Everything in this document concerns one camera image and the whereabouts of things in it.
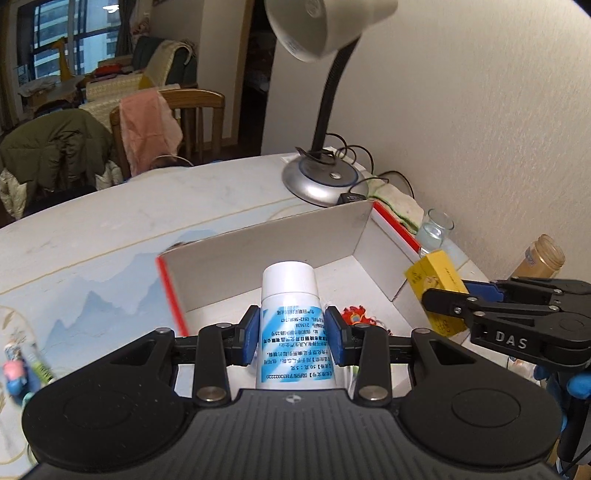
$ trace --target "white box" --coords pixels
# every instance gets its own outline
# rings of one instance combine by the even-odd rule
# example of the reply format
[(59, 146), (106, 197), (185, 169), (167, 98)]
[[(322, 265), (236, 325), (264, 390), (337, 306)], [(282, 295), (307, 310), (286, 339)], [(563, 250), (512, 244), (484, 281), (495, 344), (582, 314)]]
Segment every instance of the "white box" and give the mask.
[[(170, 248), (158, 267), (178, 331), (194, 335), (213, 323), (238, 323), (250, 305), (261, 303), (263, 270), (287, 260), (314, 267), (323, 307), (342, 312), (363, 305), (394, 335), (429, 327), (414, 293), (403, 288), (418, 254), (386, 215), (372, 202), (350, 203)], [(335, 370), (339, 386), (347, 387), (349, 371)], [(228, 368), (233, 397), (239, 388), (254, 388), (255, 371), (253, 365)], [(408, 391), (406, 365), (392, 366), (392, 386), (396, 396)]]

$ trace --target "wooden chair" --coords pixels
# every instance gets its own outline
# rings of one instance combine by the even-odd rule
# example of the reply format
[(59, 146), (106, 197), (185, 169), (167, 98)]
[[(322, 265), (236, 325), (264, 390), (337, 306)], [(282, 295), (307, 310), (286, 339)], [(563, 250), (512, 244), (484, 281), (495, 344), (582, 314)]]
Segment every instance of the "wooden chair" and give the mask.
[[(213, 109), (212, 125), (212, 158), (218, 158), (222, 152), (222, 128), (223, 111), (225, 107), (225, 97), (221, 93), (210, 92), (199, 89), (180, 89), (164, 90), (160, 92), (171, 110), (181, 110), (181, 129), (183, 130), (183, 157), (191, 161), (194, 148), (199, 152), (199, 165), (204, 163), (203, 150), (205, 142), (203, 141), (203, 109)], [(121, 117), (119, 107), (115, 108), (110, 115), (111, 128), (113, 131), (113, 140), (117, 155), (119, 157), (119, 166), (124, 179), (131, 177), (129, 162), (123, 148), (121, 138)]]

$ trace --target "ribbed black surface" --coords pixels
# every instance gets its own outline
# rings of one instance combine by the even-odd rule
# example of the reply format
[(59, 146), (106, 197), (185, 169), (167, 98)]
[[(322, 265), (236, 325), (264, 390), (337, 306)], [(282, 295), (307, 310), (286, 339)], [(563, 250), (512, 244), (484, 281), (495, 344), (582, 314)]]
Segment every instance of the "ribbed black surface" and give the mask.
[(101, 475), (65, 472), (42, 465), (26, 478), (550, 480), (558, 477), (544, 465), (506, 473), (470, 472), (446, 465), (412, 444), (389, 412), (359, 407), (341, 390), (246, 390), (229, 407), (199, 413), (179, 442), (143, 465)]

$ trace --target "lamp base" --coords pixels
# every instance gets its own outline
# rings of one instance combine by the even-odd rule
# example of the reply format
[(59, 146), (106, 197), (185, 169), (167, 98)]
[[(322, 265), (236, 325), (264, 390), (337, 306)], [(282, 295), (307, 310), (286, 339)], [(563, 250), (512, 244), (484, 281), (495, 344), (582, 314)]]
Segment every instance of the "lamp base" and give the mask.
[[(281, 179), (285, 188), (305, 202), (332, 207), (342, 193), (347, 193), (363, 177), (355, 167), (340, 158), (322, 155), (320, 160), (326, 164), (301, 155), (285, 166)], [(351, 191), (367, 196), (367, 182), (356, 185)]]

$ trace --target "white bottle cap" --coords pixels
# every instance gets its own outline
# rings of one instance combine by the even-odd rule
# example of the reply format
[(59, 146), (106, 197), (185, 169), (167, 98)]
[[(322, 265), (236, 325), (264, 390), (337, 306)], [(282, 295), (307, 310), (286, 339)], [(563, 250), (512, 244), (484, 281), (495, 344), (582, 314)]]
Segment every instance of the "white bottle cap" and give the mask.
[(304, 262), (279, 262), (262, 273), (261, 299), (278, 293), (309, 293), (318, 296), (314, 268)]

